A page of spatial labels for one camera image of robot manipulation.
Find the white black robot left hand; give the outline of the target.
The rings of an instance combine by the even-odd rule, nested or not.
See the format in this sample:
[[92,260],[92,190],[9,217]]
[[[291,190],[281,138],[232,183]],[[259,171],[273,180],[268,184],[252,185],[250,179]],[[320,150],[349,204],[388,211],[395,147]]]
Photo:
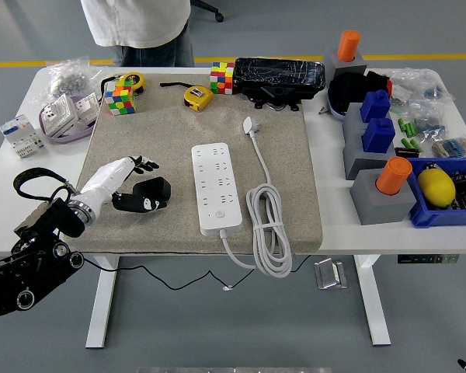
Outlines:
[[93,221],[99,217],[101,207],[108,203],[117,210],[136,213],[162,209],[167,206],[171,190],[167,180],[161,177],[136,184],[132,194],[118,191],[132,172],[142,174],[157,168],[157,163],[141,155],[108,163],[96,171],[68,205]]

